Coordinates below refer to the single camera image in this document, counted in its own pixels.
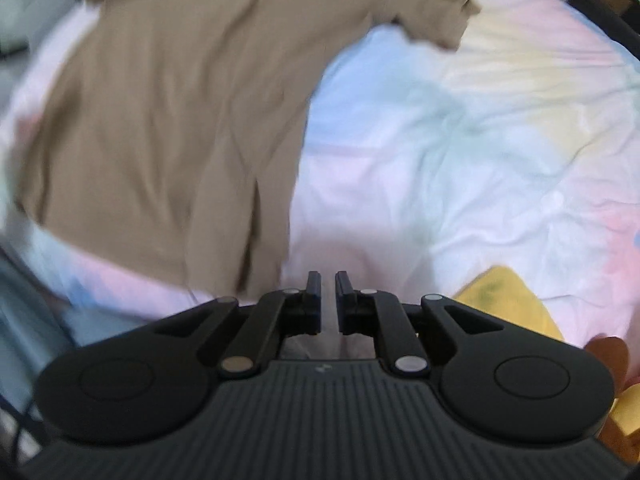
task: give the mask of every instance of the beige shirt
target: beige shirt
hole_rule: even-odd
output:
[[[378,23],[456,48],[469,0],[101,0],[18,200],[77,247],[175,285],[277,286],[309,98]]]

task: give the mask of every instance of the black cable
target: black cable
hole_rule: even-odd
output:
[[[11,465],[9,458],[0,449],[0,480],[25,480],[24,476],[18,473],[17,469]]]
[[[23,429],[28,431],[29,434],[35,439],[35,441],[42,447],[48,446],[51,442],[51,436],[49,431],[44,426],[44,423],[38,420],[33,420],[27,411],[27,416],[24,416],[14,408],[14,406],[6,400],[0,394],[0,410],[7,412],[18,423],[22,420]]]
[[[18,465],[18,452],[20,451],[20,436],[22,434],[22,430],[24,430],[24,427],[25,427],[25,420],[28,420],[31,418],[29,417],[29,412],[31,411],[32,407],[33,407],[33,397],[27,403],[27,407],[25,408],[24,412],[20,414],[20,417],[16,421],[18,423],[18,427],[16,428],[16,431],[15,431],[14,441],[11,445],[11,454],[9,455],[9,460],[15,465]]]

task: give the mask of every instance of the metal pin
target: metal pin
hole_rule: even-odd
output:
[[[427,361],[417,355],[405,355],[396,359],[396,368],[401,372],[421,372],[427,366]]]
[[[229,372],[231,374],[240,374],[253,368],[254,362],[243,355],[234,355],[231,357],[227,357],[220,363],[220,366],[222,366],[222,369],[225,372]]]

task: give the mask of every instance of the circular cap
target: circular cap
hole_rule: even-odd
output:
[[[427,366],[427,361],[417,355],[404,355],[396,359],[396,368],[401,372],[421,372]]]
[[[126,400],[145,393],[154,382],[151,367],[134,359],[110,359],[85,368],[80,388],[92,399]]]
[[[234,355],[227,357],[220,365],[225,372],[239,374],[251,370],[254,367],[254,362],[243,355]]]
[[[516,357],[495,369],[495,381],[505,392],[525,399],[550,399],[569,385],[569,372],[551,359]]]

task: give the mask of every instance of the bed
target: bed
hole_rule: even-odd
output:
[[[311,103],[282,286],[318,270],[328,299],[346,270],[354,286],[415,302],[508,266],[567,342],[621,336],[638,368],[638,62],[559,0],[477,1],[458,52],[385,25],[328,67]],[[154,319],[210,295],[76,250],[12,205],[29,125],[98,14],[78,4],[58,24],[0,121],[2,243],[73,307]],[[327,301],[323,334],[290,351],[364,356],[369,345],[338,336]]]

